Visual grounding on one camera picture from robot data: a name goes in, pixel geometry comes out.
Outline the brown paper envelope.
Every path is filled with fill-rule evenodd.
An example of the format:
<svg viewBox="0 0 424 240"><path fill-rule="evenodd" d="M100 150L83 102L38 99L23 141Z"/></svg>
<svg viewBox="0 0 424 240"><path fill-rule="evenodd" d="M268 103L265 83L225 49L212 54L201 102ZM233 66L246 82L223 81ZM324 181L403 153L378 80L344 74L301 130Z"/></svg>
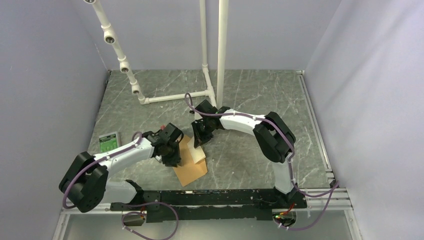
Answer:
<svg viewBox="0 0 424 240"><path fill-rule="evenodd" d="M173 168L182 187L189 185L208 173L206 158L200 164L194 164L187 145L190 139L191 137L185 135L179 143L181 162L178 167Z"/></svg>

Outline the tan letter sheet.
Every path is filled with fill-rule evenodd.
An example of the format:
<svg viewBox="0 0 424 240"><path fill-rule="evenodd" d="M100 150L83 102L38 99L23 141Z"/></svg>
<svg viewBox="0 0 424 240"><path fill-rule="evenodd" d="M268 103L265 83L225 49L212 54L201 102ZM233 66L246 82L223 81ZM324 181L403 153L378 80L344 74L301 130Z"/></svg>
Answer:
<svg viewBox="0 0 424 240"><path fill-rule="evenodd" d="M203 151L201 146L195 147L195 140L191 138L187 143L188 150L191 154L192 160L194 164L200 164L202 161L206 159L205 152Z"/></svg>

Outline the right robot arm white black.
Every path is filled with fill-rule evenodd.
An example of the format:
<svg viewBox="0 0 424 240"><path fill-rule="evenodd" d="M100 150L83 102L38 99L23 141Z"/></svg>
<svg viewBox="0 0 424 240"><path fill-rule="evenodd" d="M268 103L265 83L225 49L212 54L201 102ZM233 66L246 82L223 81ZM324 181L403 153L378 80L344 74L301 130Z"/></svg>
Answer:
<svg viewBox="0 0 424 240"><path fill-rule="evenodd" d="M189 107L201 116L191 124L195 147L209 142L215 130L234 130L254 136L263 155L272 163L276 203L282 208L301 205L303 197L292 168L296 137L276 112L248 114L225 106L216 108L208 100Z"/></svg>

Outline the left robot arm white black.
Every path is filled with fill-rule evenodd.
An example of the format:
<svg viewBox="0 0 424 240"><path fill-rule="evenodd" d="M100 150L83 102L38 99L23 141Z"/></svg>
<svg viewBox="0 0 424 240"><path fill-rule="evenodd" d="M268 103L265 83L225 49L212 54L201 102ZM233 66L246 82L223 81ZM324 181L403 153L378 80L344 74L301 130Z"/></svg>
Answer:
<svg viewBox="0 0 424 240"><path fill-rule="evenodd" d="M58 186L63 193L62 207L77 208L82 213L104 203L119 209L139 209L146 202L142 187L130 179L117 182L111 177L150 159L157 159L166 167L177 167L184 136L178 127L168 123L157 131L137 131L129 143L116 149L94 155L79 153Z"/></svg>

